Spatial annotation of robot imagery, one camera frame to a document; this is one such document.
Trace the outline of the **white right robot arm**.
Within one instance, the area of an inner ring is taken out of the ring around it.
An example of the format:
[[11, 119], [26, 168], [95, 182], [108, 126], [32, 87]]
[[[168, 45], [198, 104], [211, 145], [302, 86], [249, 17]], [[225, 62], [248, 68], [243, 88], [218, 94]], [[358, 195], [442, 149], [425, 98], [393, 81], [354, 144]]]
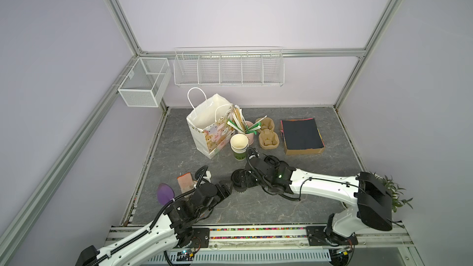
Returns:
[[323, 245], [353, 245], [359, 230], [390, 232], [393, 229], [392, 193], [368, 172], [327, 176], [289, 166], [275, 157], [262, 159], [256, 155], [247, 157], [246, 170], [273, 195], [291, 201], [300, 201], [303, 195], [315, 195], [344, 203], [347, 208], [332, 213], [326, 226], [313, 234]]

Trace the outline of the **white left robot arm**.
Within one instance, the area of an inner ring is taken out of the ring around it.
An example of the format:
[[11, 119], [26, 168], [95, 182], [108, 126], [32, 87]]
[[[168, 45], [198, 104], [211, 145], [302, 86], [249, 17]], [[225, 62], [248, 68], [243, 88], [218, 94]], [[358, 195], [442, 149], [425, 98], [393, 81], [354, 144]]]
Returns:
[[139, 266], [164, 251], [188, 246], [200, 216], [228, 198], [232, 190], [231, 181], [205, 182], [167, 202], [151, 223], [127, 237], [100, 249], [89, 246], [82, 250], [76, 265]]

